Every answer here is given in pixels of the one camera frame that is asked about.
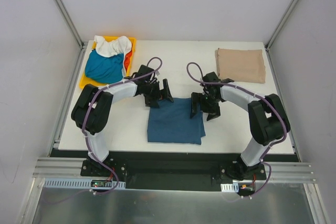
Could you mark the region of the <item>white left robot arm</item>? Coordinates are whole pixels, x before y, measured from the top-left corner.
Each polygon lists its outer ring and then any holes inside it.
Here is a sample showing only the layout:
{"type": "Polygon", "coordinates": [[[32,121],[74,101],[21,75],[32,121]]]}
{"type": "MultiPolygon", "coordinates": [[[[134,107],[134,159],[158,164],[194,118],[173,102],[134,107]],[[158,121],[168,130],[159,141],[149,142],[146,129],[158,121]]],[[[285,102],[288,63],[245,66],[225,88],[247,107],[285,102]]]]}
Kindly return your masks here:
{"type": "Polygon", "coordinates": [[[137,72],[117,83],[101,88],[87,84],[83,88],[71,112],[71,119],[86,139],[88,155],[95,161],[92,169],[99,176],[106,176],[111,170],[111,164],[106,160],[109,150],[102,135],[111,106],[137,95],[144,96],[145,105],[150,108],[159,108],[161,100],[174,101],[168,80],[163,79],[163,88],[160,88],[160,82],[155,75],[154,69],[141,65],[137,72]]]}

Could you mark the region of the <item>dark blue t-shirt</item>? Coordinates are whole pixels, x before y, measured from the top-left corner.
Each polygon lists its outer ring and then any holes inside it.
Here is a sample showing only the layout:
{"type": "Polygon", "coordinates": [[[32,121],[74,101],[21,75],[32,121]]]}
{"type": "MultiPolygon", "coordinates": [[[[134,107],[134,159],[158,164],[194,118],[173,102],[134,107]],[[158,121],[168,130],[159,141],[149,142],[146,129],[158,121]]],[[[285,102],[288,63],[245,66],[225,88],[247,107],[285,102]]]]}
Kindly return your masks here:
{"type": "Polygon", "coordinates": [[[191,99],[162,100],[159,108],[149,111],[147,140],[149,143],[201,145],[206,136],[203,112],[191,117],[191,99]]]}

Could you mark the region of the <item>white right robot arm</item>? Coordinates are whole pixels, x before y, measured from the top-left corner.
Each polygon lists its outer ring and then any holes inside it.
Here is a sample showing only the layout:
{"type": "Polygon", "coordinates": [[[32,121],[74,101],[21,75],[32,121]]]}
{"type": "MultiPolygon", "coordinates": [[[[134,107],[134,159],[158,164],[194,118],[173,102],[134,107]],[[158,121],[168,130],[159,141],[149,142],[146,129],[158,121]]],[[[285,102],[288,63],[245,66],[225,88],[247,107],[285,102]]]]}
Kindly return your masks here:
{"type": "Polygon", "coordinates": [[[191,118],[202,111],[207,120],[216,119],[220,116],[219,103],[226,101],[248,113],[251,140],[237,161],[225,169],[225,174],[236,180],[250,178],[270,148],[283,142],[291,130],[280,97],[253,93],[230,78],[219,79],[214,72],[203,76],[200,85],[203,91],[191,94],[191,118]]]}

